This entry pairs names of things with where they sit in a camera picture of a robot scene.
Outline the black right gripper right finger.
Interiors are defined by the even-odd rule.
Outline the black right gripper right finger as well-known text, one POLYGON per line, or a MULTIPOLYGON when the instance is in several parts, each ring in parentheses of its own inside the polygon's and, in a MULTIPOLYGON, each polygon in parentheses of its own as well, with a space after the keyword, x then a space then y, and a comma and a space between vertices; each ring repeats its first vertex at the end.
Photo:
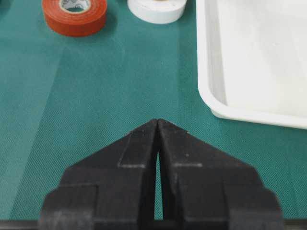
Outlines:
POLYGON ((158 120, 163 212, 182 230, 282 230, 279 201, 256 169, 158 120))

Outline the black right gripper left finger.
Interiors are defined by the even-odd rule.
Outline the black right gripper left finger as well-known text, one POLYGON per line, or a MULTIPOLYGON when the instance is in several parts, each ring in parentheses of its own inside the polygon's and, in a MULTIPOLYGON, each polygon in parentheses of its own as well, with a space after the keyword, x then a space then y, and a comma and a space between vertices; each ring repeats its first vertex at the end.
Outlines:
POLYGON ((137 230, 154 217, 156 119, 68 167, 46 196, 41 230, 137 230))

